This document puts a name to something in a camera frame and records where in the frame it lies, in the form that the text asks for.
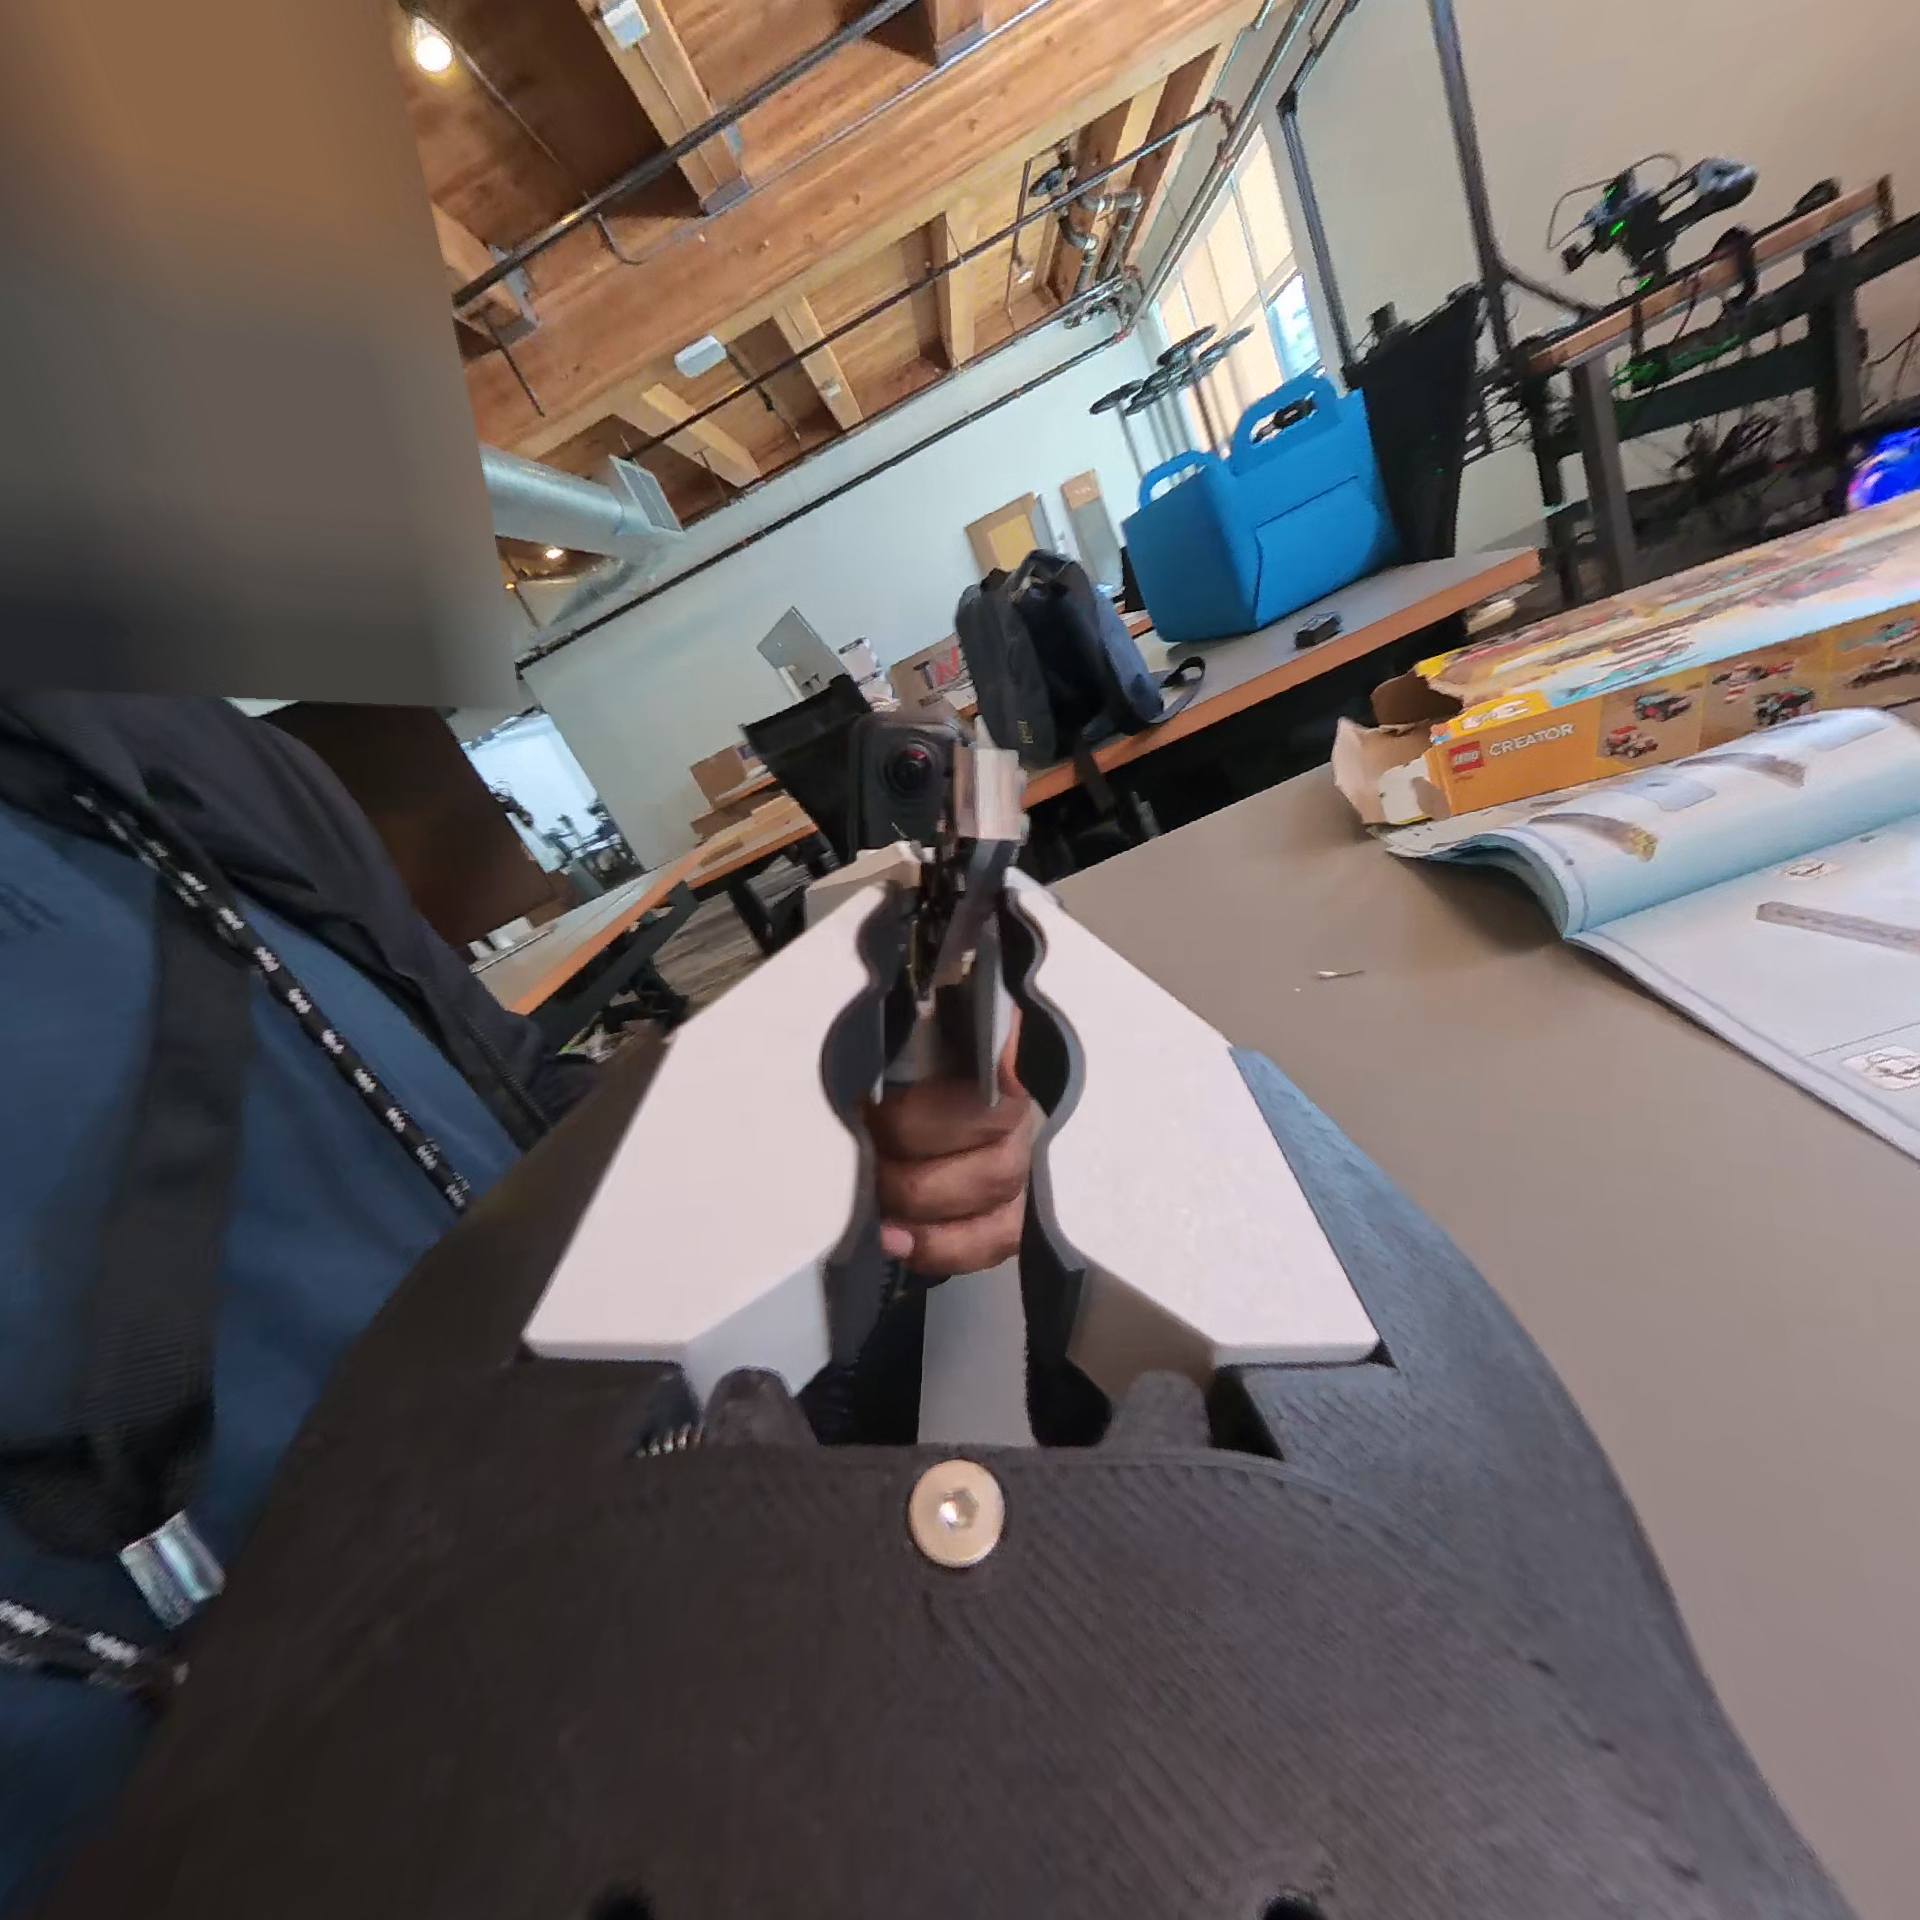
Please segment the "grey tan toy brick assembly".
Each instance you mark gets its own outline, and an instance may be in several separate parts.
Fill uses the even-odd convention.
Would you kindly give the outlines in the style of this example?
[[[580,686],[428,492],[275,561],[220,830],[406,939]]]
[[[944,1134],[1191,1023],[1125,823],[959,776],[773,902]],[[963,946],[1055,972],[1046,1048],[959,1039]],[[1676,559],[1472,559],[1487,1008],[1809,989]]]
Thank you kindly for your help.
[[[954,744],[949,798],[916,855],[907,981],[916,1008],[959,986],[998,923],[1005,877],[1026,845],[1026,770],[998,744]]]

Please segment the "blue felt storage bag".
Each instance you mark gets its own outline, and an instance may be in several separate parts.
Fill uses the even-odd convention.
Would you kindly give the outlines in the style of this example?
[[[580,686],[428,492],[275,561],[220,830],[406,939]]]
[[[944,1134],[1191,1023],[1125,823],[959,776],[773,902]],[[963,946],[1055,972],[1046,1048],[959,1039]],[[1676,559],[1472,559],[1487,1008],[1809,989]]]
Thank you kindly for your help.
[[[1149,465],[1119,535],[1166,645],[1255,635],[1402,559],[1366,400],[1325,376],[1248,406],[1226,456]]]

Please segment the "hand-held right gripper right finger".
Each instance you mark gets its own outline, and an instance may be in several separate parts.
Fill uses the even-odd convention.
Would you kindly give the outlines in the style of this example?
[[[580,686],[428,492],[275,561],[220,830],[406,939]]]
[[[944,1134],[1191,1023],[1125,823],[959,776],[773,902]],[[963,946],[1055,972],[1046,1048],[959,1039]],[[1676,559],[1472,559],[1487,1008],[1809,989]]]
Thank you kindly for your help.
[[[1126,1387],[1370,1360],[1379,1335],[1222,1034],[1026,877],[1002,952],[1019,1039],[1063,1039],[1059,1094],[1019,1074],[1046,1108],[1032,1201],[1074,1291],[1065,1366]]]

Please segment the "person's left hand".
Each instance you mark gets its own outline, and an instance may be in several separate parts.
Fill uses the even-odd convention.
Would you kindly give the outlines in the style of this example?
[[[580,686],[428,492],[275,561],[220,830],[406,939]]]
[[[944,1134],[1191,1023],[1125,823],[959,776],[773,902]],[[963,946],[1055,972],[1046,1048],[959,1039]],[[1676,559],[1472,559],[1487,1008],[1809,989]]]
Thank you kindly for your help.
[[[874,1220],[887,1257],[916,1280],[986,1272],[1019,1252],[1041,1108],[1017,1074],[1017,1039],[998,1057],[998,1094],[929,1078],[868,1101]]]

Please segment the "grey laptop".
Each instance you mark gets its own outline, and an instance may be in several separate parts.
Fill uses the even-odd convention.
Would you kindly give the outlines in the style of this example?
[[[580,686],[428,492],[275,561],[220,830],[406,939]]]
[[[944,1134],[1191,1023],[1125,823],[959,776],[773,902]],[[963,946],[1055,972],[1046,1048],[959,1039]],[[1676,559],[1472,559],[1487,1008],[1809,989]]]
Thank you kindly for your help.
[[[762,635],[758,659],[780,675],[792,698],[810,698],[846,675],[846,663],[800,608],[780,613]]]

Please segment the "bright end wall window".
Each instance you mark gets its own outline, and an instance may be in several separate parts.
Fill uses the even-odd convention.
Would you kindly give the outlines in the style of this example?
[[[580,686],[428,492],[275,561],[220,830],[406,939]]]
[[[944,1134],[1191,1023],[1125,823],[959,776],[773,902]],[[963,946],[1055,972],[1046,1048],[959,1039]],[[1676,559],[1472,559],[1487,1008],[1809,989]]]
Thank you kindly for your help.
[[[1285,380],[1325,372],[1311,318],[1311,255],[1291,242],[1281,174],[1255,132],[1176,255],[1155,301],[1163,348],[1209,330],[1197,353],[1235,335],[1202,376],[1211,426],[1231,432]]]

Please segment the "silver air duct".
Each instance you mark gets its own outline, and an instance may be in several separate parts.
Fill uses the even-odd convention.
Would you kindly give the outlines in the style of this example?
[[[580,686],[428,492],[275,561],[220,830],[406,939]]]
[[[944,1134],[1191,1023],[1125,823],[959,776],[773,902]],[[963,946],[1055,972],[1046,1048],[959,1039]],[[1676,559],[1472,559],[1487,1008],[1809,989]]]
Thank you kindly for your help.
[[[559,640],[647,584],[685,542],[659,479],[608,456],[596,475],[571,475],[492,445],[479,447],[492,535],[559,547],[562,571],[517,580],[513,600],[536,640]]]

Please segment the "toy brick instruction booklet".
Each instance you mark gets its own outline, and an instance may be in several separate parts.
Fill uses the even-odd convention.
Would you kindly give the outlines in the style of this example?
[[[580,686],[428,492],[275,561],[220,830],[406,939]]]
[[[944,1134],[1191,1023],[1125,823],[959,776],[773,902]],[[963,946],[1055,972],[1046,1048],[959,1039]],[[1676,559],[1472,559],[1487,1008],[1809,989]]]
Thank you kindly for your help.
[[[1520,879],[1568,946],[1914,1160],[1903,707],[1812,712],[1671,763],[1378,837],[1392,855]]]

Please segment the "black frame wooden table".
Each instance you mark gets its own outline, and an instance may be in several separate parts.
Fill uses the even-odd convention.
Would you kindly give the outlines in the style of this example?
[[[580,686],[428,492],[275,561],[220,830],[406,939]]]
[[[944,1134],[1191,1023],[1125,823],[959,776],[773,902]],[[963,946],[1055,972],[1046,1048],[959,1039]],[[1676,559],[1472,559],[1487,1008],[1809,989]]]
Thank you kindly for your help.
[[[1625,269],[1616,297],[1520,341],[1499,363],[1536,461],[1546,559],[1568,608],[1644,579],[1625,479],[1635,440],[1806,399],[1809,460],[1842,492],[1846,460],[1871,429],[1858,294],[1914,262],[1914,214],[1897,214],[1889,174],[1839,186],[1835,205],[1806,219],[1791,219],[1791,205],[1742,225],[1737,214],[1710,214],[1679,238],[1676,281],[1631,297]],[[1722,306],[1737,281],[1733,261],[1710,261],[1727,225],[1760,238],[1760,289],[1741,308]]]

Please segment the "row of black bar stools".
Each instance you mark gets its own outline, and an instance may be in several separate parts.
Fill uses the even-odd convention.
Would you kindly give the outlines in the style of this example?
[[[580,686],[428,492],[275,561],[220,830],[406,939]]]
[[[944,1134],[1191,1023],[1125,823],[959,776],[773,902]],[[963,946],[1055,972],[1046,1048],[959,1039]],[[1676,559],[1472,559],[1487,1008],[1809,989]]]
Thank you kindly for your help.
[[[1191,330],[1158,353],[1155,372],[1106,390],[1089,400],[1089,417],[1114,417],[1135,475],[1142,479],[1148,460],[1135,426],[1148,426],[1158,456],[1218,451],[1226,432],[1218,426],[1218,406],[1211,400],[1211,376],[1226,367],[1231,353],[1250,335],[1250,330],[1217,332],[1217,324]]]

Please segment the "light wooden office table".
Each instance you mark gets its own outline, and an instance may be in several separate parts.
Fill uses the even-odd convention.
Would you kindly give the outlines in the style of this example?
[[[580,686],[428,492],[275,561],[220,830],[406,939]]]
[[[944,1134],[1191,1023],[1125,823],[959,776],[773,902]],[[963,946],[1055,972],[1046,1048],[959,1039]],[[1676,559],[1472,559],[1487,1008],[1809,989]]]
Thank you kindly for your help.
[[[780,794],[652,877],[571,906],[471,972],[503,1008],[531,1018],[551,1043],[576,1039],[629,989],[664,1003],[664,1018],[680,1021],[685,1003],[659,974],[660,948],[706,897],[726,897],[758,952],[775,952],[775,923],[754,893],[754,877],[786,854],[800,854],[808,877],[828,872],[828,840],[792,794]]]

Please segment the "person's blue hooded sweatshirt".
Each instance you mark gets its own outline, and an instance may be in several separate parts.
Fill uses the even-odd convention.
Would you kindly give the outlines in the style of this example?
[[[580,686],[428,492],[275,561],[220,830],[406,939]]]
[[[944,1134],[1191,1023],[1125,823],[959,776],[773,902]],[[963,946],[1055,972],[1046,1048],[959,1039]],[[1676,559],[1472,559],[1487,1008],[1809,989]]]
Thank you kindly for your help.
[[[3,1917],[100,1830],[180,1640],[418,1261],[587,1088],[326,760],[207,697],[3,697]]]

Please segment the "black fabric panel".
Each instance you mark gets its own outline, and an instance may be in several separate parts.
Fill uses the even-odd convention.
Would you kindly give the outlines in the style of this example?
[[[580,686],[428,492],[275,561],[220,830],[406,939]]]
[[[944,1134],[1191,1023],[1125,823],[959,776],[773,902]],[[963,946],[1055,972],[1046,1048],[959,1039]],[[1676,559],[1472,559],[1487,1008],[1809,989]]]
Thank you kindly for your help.
[[[1401,542],[1401,561],[1436,561],[1457,552],[1457,502],[1477,426],[1477,341],[1483,289],[1457,288],[1434,315],[1402,322],[1392,301],[1373,308],[1344,386],[1366,400],[1370,445]]]

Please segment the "dark navy backpack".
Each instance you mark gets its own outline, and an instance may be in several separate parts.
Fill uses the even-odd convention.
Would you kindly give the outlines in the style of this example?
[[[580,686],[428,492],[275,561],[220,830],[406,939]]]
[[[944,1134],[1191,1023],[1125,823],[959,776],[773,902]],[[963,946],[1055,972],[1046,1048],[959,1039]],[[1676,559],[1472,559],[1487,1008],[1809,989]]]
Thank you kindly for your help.
[[[976,719],[1026,771],[1148,734],[1180,714],[1206,686],[1202,659],[1149,672],[1118,603],[1078,561],[1046,552],[963,590],[953,622]]]

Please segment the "yellow toy brick box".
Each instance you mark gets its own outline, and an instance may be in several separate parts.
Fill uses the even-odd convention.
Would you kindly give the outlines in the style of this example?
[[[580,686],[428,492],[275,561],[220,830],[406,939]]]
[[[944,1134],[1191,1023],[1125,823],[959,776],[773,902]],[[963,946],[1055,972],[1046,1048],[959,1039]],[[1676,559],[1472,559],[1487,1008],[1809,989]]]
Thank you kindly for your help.
[[[1914,702],[1914,497],[1425,659],[1337,723],[1360,827],[1448,823],[1773,734]]]

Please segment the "black office chair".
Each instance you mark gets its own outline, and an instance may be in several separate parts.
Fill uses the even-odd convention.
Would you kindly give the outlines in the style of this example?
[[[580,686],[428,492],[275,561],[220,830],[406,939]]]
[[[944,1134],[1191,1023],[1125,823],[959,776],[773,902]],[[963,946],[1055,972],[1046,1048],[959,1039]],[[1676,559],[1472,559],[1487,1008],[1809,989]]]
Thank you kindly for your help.
[[[762,763],[808,812],[837,860],[887,845],[868,794],[878,731],[882,714],[849,675],[743,726]]]

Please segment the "wooden edged office table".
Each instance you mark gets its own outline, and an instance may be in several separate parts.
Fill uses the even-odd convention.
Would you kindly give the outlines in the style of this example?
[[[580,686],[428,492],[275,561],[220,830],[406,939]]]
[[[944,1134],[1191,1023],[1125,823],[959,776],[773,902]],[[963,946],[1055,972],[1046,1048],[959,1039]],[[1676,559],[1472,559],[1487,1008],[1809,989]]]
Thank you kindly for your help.
[[[1459,644],[1459,615],[1524,591],[1540,579],[1534,547],[1406,561],[1360,579],[1255,635],[1170,645],[1142,632],[1142,659],[1166,672],[1206,663],[1197,698],[1170,723],[1092,749],[1114,794],[1138,794],[1163,827],[1185,827],[1329,756],[1337,714],[1370,714],[1370,697],[1425,654]],[[1291,632],[1343,613],[1337,640],[1296,650]]]

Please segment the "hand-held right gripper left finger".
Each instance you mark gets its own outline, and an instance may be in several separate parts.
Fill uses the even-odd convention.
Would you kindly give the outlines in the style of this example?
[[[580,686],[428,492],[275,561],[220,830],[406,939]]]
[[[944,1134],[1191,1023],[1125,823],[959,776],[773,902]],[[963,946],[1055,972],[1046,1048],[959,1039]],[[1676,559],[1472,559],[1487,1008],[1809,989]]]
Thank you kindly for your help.
[[[664,1360],[687,1387],[828,1366],[827,1261],[856,1215],[859,1146],[827,1088],[827,1035],[871,986],[865,923],[828,916],[664,1048],[520,1337],[555,1360]]]

